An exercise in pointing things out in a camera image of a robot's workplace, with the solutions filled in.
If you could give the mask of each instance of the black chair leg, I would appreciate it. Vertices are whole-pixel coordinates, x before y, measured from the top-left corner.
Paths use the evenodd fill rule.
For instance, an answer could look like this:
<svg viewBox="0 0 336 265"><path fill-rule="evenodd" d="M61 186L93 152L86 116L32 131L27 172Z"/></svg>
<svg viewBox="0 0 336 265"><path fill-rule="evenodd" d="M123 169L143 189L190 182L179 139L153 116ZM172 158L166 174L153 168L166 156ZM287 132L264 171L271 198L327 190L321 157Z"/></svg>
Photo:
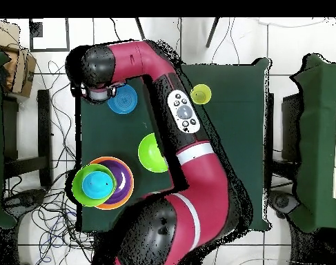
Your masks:
<svg viewBox="0 0 336 265"><path fill-rule="evenodd" d="M142 25L141 25L141 22L140 22L140 20L139 20L139 17L135 17L135 20L136 20L136 24L137 24L139 33L141 34L141 38L142 38L142 39L145 39L145 37L144 37L144 32L143 32Z"/></svg>
<svg viewBox="0 0 336 265"><path fill-rule="evenodd" d="M219 19L220 17L215 17L212 28L210 29L209 37L208 37L207 44L206 44L207 48L209 48L210 42L212 41L213 35L215 33L215 28L217 27Z"/></svg>

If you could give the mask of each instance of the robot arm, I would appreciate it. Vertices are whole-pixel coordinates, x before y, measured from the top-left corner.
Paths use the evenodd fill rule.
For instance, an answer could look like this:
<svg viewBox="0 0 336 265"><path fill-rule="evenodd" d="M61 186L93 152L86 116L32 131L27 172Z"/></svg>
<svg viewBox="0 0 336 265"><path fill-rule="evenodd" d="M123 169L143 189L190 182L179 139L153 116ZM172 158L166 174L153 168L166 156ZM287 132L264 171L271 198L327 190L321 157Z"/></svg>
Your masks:
<svg viewBox="0 0 336 265"><path fill-rule="evenodd" d="M142 209L116 265L177 265L186 253L216 238L228 216L228 180L186 89L157 44L78 47L66 59L66 72L72 94L84 98L88 96L81 94L81 84L89 97L101 92L110 98L127 79L143 77L158 146L179 191Z"/></svg>

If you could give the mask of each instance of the green bowl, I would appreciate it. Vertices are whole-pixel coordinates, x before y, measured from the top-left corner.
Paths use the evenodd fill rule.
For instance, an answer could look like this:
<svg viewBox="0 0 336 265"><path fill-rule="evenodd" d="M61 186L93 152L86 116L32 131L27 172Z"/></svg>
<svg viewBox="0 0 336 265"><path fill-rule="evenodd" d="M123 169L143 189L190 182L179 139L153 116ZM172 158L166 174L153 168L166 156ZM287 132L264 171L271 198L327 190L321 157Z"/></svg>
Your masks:
<svg viewBox="0 0 336 265"><path fill-rule="evenodd" d="M86 177L86 175L88 175L91 172L95 172L95 171L104 172L108 174L112 179L112 182L113 182L112 191L110 194L108 194L108 196L105 196L104 198L100 198L100 199L90 198L84 193L82 189L83 179ZM117 186L116 179L108 168L106 168L105 166L101 164L90 164L90 165L87 165L81 168L75 175L75 178L73 179L73 182L72 182L72 192L73 192L73 196L75 196L75 199L80 204L84 206L88 206L88 207L93 207L93 206L103 204L106 200L108 200L109 197L114 193L116 186Z"/></svg>
<svg viewBox="0 0 336 265"><path fill-rule="evenodd" d="M138 146L138 158L142 166L154 173L163 173L168 170L164 158L158 149L154 133L144 137Z"/></svg>

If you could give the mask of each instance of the purple bowl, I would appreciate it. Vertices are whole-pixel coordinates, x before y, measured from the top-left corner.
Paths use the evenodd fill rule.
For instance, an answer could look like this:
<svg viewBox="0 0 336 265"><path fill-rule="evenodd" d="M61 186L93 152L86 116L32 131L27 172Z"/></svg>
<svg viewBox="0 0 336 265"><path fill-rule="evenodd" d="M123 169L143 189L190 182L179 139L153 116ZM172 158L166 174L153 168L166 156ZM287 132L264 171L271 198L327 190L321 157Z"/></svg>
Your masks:
<svg viewBox="0 0 336 265"><path fill-rule="evenodd" d="M132 183L130 173L127 168L118 161L106 160L100 162L99 164L108 168L117 181L116 190L110 198L104 202L104 204L115 204L120 202L130 191Z"/></svg>

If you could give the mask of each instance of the wheel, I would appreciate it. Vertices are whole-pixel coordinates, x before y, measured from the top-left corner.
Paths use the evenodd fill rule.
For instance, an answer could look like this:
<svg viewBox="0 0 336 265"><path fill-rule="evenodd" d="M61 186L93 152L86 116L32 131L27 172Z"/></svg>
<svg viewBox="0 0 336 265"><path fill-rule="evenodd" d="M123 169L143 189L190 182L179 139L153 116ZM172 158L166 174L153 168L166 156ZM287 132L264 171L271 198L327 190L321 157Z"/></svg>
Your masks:
<svg viewBox="0 0 336 265"><path fill-rule="evenodd" d="M288 214L299 205L296 198L284 191L271 191L268 196L268 205L277 211L279 218L284 218L284 214Z"/></svg>

